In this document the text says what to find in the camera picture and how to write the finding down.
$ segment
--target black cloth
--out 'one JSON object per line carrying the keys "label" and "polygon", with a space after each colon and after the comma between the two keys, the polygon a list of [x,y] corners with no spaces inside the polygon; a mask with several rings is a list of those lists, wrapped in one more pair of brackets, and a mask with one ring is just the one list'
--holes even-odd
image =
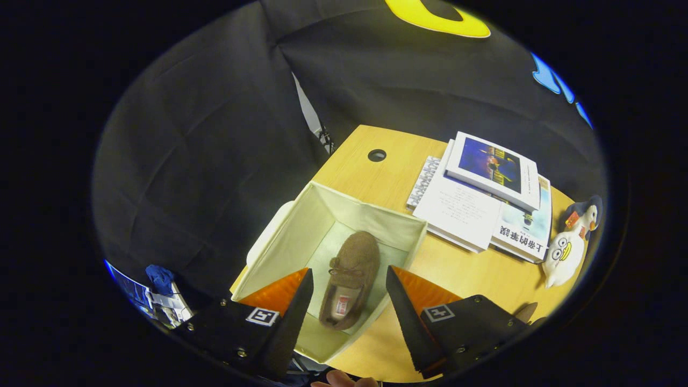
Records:
{"label": "black cloth", "polygon": [[[460,130],[534,160],[576,201],[606,198],[594,130],[536,82],[531,53],[494,25],[486,23],[490,37],[474,39],[407,23],[383,0],[261,2],[335,143],[361,123],[441,141]],[[424,3],[458,14],[439,0]]]}
{"label": "black cloth", "polygon": [[324,154],[261,5],[231,12],[147,68],[108,120],[92,191],[106,258],[139,282],[156,264],[225,295]]}
{"label": "black cloth", "polygon": [[337,145],[359,124],[443,141],[462,130],[533,159],[574,200],[605,198],[594,130],[536,82],[528,50],[488,26],[471,39],[402,21],[383,0],[261,0],[192,34],[107,122],[92,192],[107,259],[145,284],[156,264],[225,296],[326,157],[292,72]]}

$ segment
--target slipper label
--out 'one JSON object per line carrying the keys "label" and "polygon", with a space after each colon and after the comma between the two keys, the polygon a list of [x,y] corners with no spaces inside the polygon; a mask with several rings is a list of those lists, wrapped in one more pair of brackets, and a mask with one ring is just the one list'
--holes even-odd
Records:
{"label": "slipper label", "polygon": [[335,310],[335,313],[339,316],[344,316],[346,315],[347,309],[349,307],[349,297],[345,295],[340,295],[339,296],[339,301],[337,301],[337,309]]}

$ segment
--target white sticker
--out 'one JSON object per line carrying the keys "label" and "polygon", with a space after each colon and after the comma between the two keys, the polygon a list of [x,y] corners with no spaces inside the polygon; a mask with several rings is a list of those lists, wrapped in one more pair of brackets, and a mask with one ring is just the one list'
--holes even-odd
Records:
{"label": "white sticker", "polygon": [[270,309],[256,308],[253,309],[250,315],[246,318],[246,321],[252,322],[253,324],[259,324],[264,326],[272,326],[279,316],[278,311],[271,311]]}

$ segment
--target blue cloth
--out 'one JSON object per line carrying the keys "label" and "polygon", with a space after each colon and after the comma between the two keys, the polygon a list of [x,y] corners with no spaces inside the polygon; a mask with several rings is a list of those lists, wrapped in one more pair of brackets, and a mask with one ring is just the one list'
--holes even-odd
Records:
{"label": "blue cloth", "polygon": [[157,265],[150,265],[146,268],[146,274],[151,279],[155,286],[155,291],[162,295],[171,295],[172,281],[174,281],[174,274],[170,270]]}

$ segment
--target white storage bin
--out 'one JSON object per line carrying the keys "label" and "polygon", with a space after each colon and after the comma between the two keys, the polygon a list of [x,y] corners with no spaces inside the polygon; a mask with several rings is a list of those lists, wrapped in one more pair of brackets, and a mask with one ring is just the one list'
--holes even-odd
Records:
{"label": "white storage bin", "polygon": [[[385,288],[387,266],[408,269],[425,237],[427,222],[370,205],[316,182],[309,182],[296,200],[284,205],[248,254],[248,270],[232,301],[303,267],[313,270],[313,296],[295,351],[326,363],[347,348],[375,321],[389,302]],[[330,260],[346,238],[367,231],[378,241],[380,268],[361,318],[351,328],[332,331],[318,315],[330,274]]]}

